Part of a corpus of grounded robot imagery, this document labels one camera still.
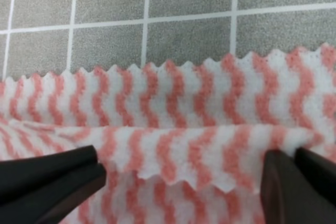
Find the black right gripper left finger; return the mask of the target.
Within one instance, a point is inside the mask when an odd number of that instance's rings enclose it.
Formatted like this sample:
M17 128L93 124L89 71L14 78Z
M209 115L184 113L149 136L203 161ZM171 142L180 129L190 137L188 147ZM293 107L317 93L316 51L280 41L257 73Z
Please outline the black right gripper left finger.
M1 223L60 223L106 184L93 146L1 162Z

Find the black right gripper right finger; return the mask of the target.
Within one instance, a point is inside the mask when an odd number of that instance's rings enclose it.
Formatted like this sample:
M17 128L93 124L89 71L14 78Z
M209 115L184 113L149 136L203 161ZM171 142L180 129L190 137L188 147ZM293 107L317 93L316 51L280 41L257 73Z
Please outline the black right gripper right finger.
M335 163L305 148L267 151L260 199L266 223L335 223Z

